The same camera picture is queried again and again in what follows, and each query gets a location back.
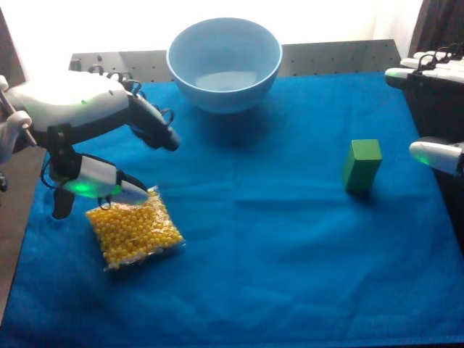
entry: blue cloth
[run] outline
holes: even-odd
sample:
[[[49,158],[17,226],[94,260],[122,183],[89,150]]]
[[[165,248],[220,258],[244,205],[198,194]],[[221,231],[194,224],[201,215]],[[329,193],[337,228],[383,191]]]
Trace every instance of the blue cloth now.
[[[50,218],[39,184],[2,347],[342,347],[464,340],[464,260],[418,134],[382,74],[280,78],[238,116],[176,111],[177,152],[121,128],[77,146],[158,185],[186,246],[117,272],[78,199]],[[345,193],[350,141],[377,138],[369,199]]]

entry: white backdrop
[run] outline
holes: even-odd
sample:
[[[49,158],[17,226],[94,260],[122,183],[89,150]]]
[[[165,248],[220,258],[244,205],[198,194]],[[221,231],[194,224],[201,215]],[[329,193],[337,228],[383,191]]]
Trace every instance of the white backdrop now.
[[[72,53],[167,49],[184,28],[241,17],[283,44],[393,38],[405,57],[422,0],[0,0],[26,78]]]

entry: light blue ceramic bowl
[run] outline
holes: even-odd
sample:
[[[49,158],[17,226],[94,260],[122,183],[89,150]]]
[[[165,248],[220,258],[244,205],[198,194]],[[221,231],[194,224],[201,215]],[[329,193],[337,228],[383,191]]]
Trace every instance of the light blue ceramic bowl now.
[[[239,18],[192,25],[167,51],[167,66],[182,94],[216,113],[239,112],[270,90],[282,47],[264,27]]]

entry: green block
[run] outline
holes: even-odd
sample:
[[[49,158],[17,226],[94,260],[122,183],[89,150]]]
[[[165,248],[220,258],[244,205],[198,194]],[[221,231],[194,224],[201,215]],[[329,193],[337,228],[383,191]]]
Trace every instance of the green block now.
[[[377,139],[353,140],[343,168],[345,189],[353,194],[368,192],[381,162]]]

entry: yellow bead packet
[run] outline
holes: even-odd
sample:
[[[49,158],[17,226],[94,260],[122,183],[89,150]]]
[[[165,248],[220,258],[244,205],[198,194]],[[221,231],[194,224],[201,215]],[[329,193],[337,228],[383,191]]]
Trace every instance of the yellow bead packet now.
[[[100,243],[107,269],[118,269],[185,244],[155,188],[142,205],[111,203],[86,215]]]

